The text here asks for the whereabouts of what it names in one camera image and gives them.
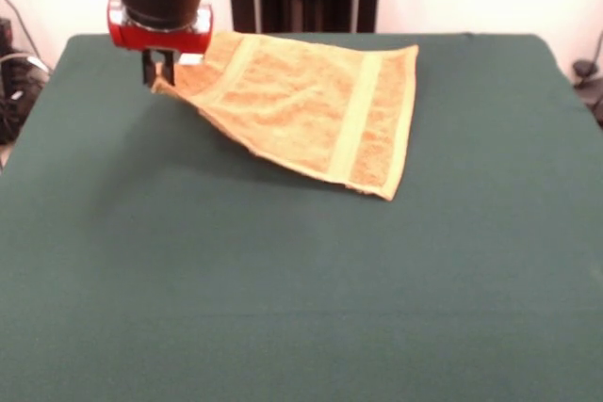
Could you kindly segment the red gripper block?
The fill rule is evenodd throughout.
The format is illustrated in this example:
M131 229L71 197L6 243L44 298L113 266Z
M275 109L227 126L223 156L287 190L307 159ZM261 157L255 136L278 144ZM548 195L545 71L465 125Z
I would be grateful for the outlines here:
M164 62L161 74L174 86L174 51L181 54L204 54L213 32L213 10L201 4L192 25L180 29L153 29L130 18L122 0L108 0L106 20L109 36L117 47L141 53L143 84L151 87L156 68L151 50L162 51Z

